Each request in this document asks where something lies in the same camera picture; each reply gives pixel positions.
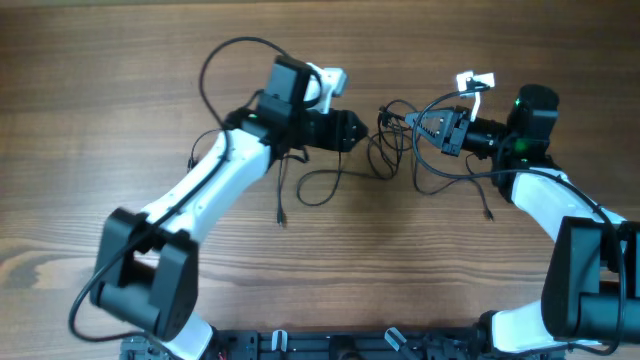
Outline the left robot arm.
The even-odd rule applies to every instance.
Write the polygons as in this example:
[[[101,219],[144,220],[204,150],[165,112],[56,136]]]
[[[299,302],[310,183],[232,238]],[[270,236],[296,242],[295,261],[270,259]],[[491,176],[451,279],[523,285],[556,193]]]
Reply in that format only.
[[[214,146],[174,188],[138,213],[119,208],[107,218],[91,303],[139,328],[175,359],[203,358],[214,329],[194,312],[201,244],[290,150],[344,153],[366,136],[354,112],[331,106],[347,81],[341,68],[278,56],[256,107],[229,113]]]

